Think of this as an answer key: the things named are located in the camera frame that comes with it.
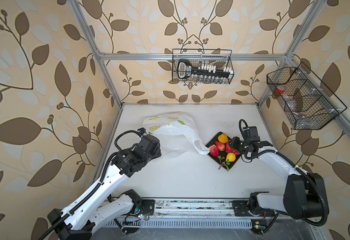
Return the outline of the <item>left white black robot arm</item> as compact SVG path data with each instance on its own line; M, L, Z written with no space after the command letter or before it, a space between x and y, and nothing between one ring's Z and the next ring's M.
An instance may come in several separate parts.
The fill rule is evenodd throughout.
M134 190L122 193L105 206L101 205L119 185L162 155L160 140L144 128L126 131L117 136L114 143L117 152L106 160L100 177L70 205L48 214L51 227L39 237L41 240L52 232L60 240L89 240L110 221L126 233L118 217L126 215L141 220L145 211L151 209L142 205L142 197Z

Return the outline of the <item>yellow fake fruit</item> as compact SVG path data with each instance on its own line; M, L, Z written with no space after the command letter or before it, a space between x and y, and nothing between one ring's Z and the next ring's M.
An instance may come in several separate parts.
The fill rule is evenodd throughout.
M229 141L228 136L226 134L220 134L217 139L222 144L226 144Z

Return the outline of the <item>white plastic bag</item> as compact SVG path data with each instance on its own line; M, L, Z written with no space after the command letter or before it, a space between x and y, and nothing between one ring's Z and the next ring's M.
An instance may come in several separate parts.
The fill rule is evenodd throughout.
M202 143L198 134L196 123L184 112L148 117L143 121L143 127L149 135L160 140L160 159L173 159L188 153L209 154L209 148Z

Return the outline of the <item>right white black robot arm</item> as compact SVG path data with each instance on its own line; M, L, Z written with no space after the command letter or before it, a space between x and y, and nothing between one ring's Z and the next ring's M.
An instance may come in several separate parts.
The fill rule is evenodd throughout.
M257 127L250 127L244 119L239 120L239 130L241 137L234 137L229 146L239 152L245 163L253 160L266 163L286 186L283 194L253 192L246 202L233 201L235 216L260 217L273 212L274 217L266 227L252 229L256 235L266 234L280 215L302 220L314 227L323 226L330 211L324 179L294 164L268 141L261 141Z

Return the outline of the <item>red fake strawberry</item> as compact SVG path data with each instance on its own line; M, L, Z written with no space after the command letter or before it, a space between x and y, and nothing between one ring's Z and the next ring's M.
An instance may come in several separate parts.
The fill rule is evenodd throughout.
M231 140L229 140L226 144L225 144L225 151L229 154L229 153L233 153L236 156L240 155L240 152L238 152L237 150L234 150L229 144L230 144Z
M225 150L225 144L224 143L221 143L219 141L216 141L215 142L215 145L217 146L218 150L219 151L224 151Z

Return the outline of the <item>yellow fake lemon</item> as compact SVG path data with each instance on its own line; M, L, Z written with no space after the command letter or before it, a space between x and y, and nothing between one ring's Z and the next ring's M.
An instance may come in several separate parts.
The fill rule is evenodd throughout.
M226 155L227 162L234 162L236 160L236 155L234 153L228 153Z

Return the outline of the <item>peach fake fruit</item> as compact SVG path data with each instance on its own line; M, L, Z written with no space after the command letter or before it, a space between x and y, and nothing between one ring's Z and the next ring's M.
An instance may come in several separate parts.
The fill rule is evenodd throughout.
M212 156L217 158L219 156L219 149L216 145L212 145L209 147L209 152Z

